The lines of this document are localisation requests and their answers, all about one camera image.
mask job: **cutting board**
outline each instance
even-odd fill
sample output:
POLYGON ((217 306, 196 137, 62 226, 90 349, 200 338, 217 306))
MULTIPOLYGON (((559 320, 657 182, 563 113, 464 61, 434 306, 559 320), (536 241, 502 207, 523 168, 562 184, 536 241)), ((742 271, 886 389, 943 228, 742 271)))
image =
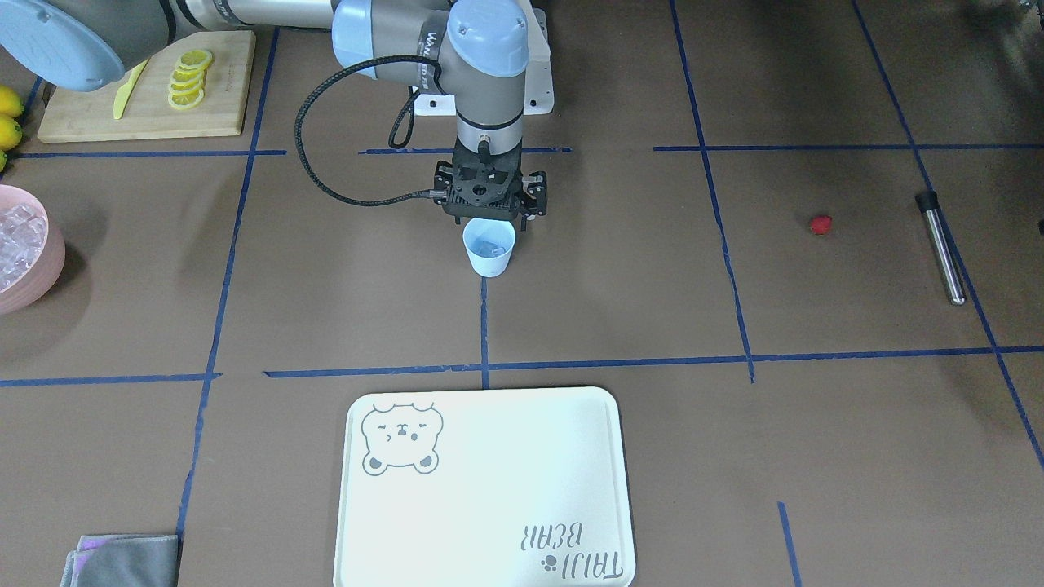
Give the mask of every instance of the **cutting board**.
POLYGON ((236 136, 243 128, 253 65, 253 31, 196 32, 148 61, 123 118, 113 119, 113 99, 129 73, 94 92, 55 90, 37 136, 45 143, 236 136), (176 111, 167 103, 167 85, 177 57, 191 49, 209 49, 214 63, 203 102, 176 111))

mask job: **lemon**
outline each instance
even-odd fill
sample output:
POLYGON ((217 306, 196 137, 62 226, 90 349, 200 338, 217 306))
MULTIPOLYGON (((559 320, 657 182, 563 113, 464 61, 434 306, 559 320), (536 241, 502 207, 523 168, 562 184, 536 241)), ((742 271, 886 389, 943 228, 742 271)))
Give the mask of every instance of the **lemon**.
POLYGON ((184 69, 175 69, 170 73, 170 85, 171 86, 190 86, 196 81, 203 79, 207 73, 205 71, 194 69, 186 71, 184 69))
POLYGON ((203 90, 203 88, 204 88, 203 78, 200 78, 185 86, 171 83, 170 86, 167 88, 167 91, 172 96, 184 96, 185 94, 191 94, 198 90, 203 90))
POLYGON ((0 114, 0 150, 9 150, 22 141, 22 126, 14 118, 0 114))
POLYGON ((18 92, 6 86, 0 86, 0 114, 18 118, 22 116, 23 110, 22 98, 19 97, 18 92))
POLYGON ((188 110, 190 108, 195 108, 199 105, 199 102, 203 101, 203 98, 204 98, 204 91, 203 88, 199 88, 195 92, 191 92, 188 94, 180 94, 180 95, 167 94, 167 103, 169 103, 170 108, 174 110, 188 110))
POLYGON ((207 69, 214 61, 214 53, 207 49, 192 49, 177 57, 177 68, 186 71, 207 69))

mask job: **light blue cup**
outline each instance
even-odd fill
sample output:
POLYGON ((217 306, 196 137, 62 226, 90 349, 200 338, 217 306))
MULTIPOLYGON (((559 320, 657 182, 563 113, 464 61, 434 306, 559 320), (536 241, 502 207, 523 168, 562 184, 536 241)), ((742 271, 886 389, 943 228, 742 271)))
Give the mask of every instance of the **light blue cup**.
POLYGON ((497 277, 504 273, 515 249, 515 225, 504 220, 472 218, 464 227, 464 246, 475 273, 497 277))

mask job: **gray cloth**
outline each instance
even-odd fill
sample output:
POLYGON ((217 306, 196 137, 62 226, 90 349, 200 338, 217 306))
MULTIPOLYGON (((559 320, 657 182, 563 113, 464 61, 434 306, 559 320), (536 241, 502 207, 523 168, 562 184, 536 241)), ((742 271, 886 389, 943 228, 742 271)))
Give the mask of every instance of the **gray cloth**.
POLYGON ((84 536, 66 557, 62 587, 175 587, 177 537, 84 536))

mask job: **lemon slice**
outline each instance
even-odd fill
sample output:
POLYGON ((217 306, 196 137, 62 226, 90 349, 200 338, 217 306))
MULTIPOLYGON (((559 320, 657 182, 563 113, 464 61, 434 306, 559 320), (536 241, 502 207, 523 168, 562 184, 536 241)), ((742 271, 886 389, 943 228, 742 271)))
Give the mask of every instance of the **lemon slice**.
POLYGON ((207 69, 214 61, 214 53, 207 49, 192 49, 177 57, 177 68, 186 71, 207 69))
POLYGON ((167 94, 167 103, 169 103, 170 108, 174 110, 189 110, 190 108, 195 108, 199 105, 199 102, 203 101, 203 98, 204 98, 204 90, 200 87, 195 92, 191 92, 188 94, 179 94, 179 95, 167 94))
POLYGON ((198 69, 192 70, 192 71, 185 71, 183 69, 175 69, 174 71, 172 71, 170 73, 170 85, 171 86, 177 86, 177 87, 181 87, 181 88, 185 88, 187 86, 192 86, 195 83, 197 83, 200 79, 203 79, 203 77, 206 74, 207 74, 206 71, 198 70, 198 69))
POLYGON ((167 87, 167 92, 173 96, 184 96, 186 94, 191 94, 203 89, 204 89, 204 81, 203 77, 200 77, 195 81, 191 81, 187 85, 179 85, 174 81, 171 81, 170 86, 167 87))

